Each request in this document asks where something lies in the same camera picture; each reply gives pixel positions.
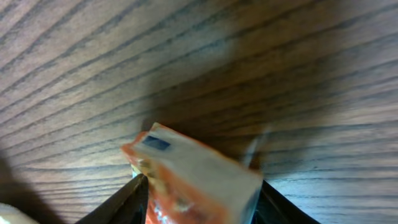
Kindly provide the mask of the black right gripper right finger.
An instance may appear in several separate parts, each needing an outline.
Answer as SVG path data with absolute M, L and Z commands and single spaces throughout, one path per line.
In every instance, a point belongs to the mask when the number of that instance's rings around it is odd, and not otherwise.
M 253 224 L 320 224 L 286 199 L 265 180 L 259 194 Z

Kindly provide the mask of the orange tissue pack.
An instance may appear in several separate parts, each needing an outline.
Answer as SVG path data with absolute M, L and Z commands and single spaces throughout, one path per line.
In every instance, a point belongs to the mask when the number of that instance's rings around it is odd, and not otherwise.
M 160 123 L 121 150 L 133 172 L 148 179 L 146 223 L 251 223 L 258 172 Z

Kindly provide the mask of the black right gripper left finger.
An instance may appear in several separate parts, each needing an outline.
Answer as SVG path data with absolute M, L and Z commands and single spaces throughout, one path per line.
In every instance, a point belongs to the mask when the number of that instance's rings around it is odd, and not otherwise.
M 139 174 L 76 224 L 145 224 L 149 182 Z

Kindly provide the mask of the yellow snack bag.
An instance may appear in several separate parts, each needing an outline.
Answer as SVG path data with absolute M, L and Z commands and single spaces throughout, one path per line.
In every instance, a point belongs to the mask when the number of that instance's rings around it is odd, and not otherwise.
M 39 224 L 33 218 L 21 212 L 16 207 L 1 203 L 0 205 L 1 224 Z

